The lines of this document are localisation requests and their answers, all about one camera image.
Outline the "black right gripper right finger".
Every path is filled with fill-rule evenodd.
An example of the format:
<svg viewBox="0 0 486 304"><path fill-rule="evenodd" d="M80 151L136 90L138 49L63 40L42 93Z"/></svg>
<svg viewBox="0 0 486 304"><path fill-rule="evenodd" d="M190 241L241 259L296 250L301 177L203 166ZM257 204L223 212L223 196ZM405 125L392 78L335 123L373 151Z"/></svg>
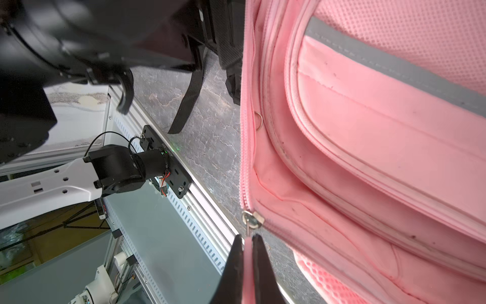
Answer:
<svg viewBox="0 0 486 304"><path fill-rule="evenodd" d="M253 281L256 304L286 304L278 287L263 237L252 238Z"/></svg>

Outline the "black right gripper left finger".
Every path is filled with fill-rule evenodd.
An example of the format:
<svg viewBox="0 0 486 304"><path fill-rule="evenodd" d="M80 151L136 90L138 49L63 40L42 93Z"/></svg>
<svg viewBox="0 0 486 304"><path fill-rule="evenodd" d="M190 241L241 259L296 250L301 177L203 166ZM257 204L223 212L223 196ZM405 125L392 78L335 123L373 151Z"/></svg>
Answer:
<svg viewBox="0 0 486 304"><path fill-rule="evenodd" d="M244 278L242 236L236 235L210 304L241 304Z"/></svg>

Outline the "pink backpack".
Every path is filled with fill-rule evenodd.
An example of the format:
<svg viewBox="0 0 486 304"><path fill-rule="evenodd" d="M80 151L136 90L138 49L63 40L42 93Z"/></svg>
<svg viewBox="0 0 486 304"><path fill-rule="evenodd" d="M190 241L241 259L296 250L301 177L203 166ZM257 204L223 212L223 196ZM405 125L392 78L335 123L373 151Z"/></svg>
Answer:
<svg viewBox="0 0 486 304"><path fill-rule="evenodd" d="M485 302L485 2L248 1L240 201L327 303Z"/></svg>

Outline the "black backpack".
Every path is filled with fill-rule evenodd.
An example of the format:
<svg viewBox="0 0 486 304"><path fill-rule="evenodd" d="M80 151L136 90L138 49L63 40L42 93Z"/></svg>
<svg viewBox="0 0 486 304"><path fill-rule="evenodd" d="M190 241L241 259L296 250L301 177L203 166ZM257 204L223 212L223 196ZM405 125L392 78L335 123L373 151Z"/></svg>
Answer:
<svg viewBox="0 0 486 304"><path fill-rule="evenodd" d="M196 105L205 81L207 59L219 61L225 72L225 87L235 105L240 105L242 92L242 57L245 24L245 1L196 1L199 12L196 30L201 41L190 40L195 64L190 68L191 81L179 105L169 134L185 127Z"/></svg>

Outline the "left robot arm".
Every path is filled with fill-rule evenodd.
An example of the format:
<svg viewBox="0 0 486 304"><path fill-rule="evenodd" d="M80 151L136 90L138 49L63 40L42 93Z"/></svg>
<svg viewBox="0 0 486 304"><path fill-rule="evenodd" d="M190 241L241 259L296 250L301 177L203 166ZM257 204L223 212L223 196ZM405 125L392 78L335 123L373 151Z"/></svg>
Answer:
<svg viewBox="0 0 486 304"><path fill-rule="evenodd" d="M41 147L57 119L45 88L119 84L118 112L134 101L131 69L198 73L196 1L2 1L1 163ZM1 184L1 227L66 206L140 189L165 173L160 149L109 145L52 170Z"/></svg>

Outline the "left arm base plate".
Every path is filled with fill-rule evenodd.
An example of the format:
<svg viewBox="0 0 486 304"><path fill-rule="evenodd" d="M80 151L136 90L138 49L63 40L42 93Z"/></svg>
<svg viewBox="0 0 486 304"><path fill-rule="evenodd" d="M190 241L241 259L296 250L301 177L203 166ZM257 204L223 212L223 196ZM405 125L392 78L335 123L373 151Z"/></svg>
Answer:
<svg viewBox="0 0 486 304"><path fill-rule="evenodd" d="M143 160L146 177L160 177L182 199L192 184L192 177L150 125L143 128L140 146L143 152L137 155Z"/></svg>

